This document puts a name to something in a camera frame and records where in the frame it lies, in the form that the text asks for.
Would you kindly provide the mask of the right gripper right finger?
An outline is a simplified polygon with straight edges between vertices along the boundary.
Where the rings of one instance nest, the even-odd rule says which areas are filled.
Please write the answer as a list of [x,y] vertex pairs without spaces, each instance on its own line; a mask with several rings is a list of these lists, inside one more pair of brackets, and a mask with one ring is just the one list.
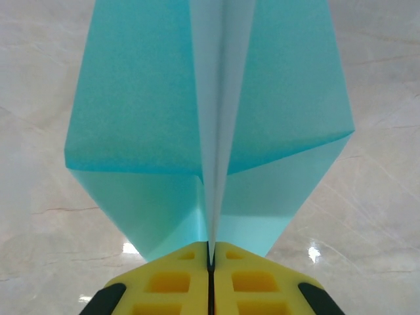
[[323,286],[227,242],[215,246],[215,314],[340,314]]

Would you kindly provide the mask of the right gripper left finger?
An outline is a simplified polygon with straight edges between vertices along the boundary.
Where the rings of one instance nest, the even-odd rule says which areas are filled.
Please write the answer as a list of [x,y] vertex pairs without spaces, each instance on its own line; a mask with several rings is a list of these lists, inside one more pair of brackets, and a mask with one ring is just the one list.
[[82,314],[208,314],[207,244],[194,242],[111,279]]

